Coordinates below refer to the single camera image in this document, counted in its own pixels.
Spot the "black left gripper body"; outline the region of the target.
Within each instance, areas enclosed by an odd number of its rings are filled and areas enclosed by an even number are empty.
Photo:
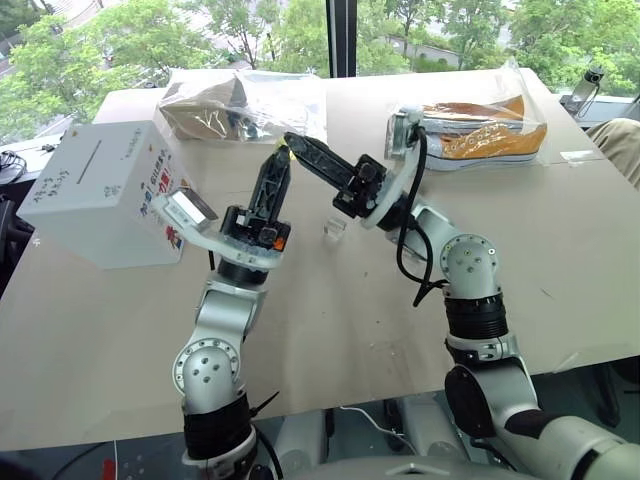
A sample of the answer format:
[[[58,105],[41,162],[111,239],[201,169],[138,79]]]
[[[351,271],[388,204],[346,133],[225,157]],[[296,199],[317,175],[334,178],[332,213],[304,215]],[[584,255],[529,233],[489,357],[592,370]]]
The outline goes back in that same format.
[[[279,221],[266,207],[234,205],[227,208],[220,232],[246,245],[283,252],[291,225]]]

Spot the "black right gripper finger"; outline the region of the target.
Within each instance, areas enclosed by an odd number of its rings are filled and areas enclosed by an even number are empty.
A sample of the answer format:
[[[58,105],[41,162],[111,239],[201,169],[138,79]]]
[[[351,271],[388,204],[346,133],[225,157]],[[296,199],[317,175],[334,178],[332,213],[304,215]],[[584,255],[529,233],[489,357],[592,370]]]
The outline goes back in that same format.
[[[346,190],[355,167],[327,146],[292,146],[291,151],[303,167],[337,191]]]
[[[351,180],[355,174],[352,164],[316,138],[286,132],[284,141],[298,162],[323,180]]]

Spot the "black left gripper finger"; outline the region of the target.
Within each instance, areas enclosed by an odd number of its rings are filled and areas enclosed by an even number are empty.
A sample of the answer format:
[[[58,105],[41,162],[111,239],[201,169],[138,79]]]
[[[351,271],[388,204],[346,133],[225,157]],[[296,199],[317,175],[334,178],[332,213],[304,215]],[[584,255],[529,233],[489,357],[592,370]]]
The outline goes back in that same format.
[[[273,199],[271,200],[271,222],[278,220],[284,198],[290,183],[290,150],[279,147],[272,163],[272,180],[275,182]]]
[[[261,220],[268,221],[272,210],[272,197],[277,191],[278,156],[272,154],[261,165],[252,193],[249,209]]]

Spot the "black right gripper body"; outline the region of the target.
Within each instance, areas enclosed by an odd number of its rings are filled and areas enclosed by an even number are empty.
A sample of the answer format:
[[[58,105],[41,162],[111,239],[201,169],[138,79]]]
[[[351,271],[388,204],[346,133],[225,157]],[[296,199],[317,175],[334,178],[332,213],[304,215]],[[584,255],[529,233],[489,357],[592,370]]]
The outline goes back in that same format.
[[[366,218],[376,206],[385,177],[382,164],[368,154],[361,155],[355,165],[347,165],[340,174],[332,205],[351,218]]]

